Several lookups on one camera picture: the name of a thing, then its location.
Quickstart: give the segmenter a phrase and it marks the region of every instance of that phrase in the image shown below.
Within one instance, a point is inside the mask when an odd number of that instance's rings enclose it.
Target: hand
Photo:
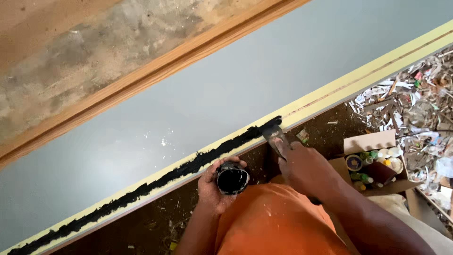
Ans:
[[[331,194],[336,184],[347,183],[313,148],[306,148],[299,142],[292,142],[291,147],[284,146],[279,138],[275,145],[286,160],[279,157],[282,176],[293,189],[306,196],[315,196],[321,201]]]
[[[221,194],[217,187],[216,170],[226,161],[238,162],[242,167],[247,166],[247,163],[240,160],[239,157],[226,157],[215,161],[198,180],[198,203],[211,207],[213,212],[219,215],[224,213],[236,199],[236,195],[227,196]]]

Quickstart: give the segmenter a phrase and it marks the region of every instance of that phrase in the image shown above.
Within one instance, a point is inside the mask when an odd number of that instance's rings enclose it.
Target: person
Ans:
[[[198,180],[199,200],[175,254],[350,254],[336,235],[339,220],[361,254],[434,254],[410,227],[348,185],[327,160],[299,142],[286,150],[275,141],[285,184],[248,186],[222,195],[216,169],[238,157],[213,163]],[[322,205],[312,204],[315,196]]]

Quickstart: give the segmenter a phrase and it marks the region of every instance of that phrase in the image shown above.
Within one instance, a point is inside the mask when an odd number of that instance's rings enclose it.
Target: gray panel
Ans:
[[[0,250],[438,27],[451,10],[448,0],[313,0],[207,56],[1,171]],[[435,15],[414,24],[424,13]]]

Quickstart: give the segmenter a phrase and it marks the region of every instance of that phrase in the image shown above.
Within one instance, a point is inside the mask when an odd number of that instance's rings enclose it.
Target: floor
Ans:
[[[350,107],[340,104],[287,133],[290,141],[305,128],[308,147],[327,159],[342,153],[343,138],[366,133],[366,126]],[[267,144],[240,157],[248,163],[250,184],[265,183],[279,174]],[[54,252],[63,254],[170,254],[172,241],[178,242],[198,200],[197,179],[137,209],[111,224]]]

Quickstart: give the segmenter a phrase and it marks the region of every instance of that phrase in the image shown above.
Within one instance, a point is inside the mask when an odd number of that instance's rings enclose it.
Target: orange shirt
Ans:
[[[217,254],[349,254],[322,206],[287,185],[249,186],[221,216]]]

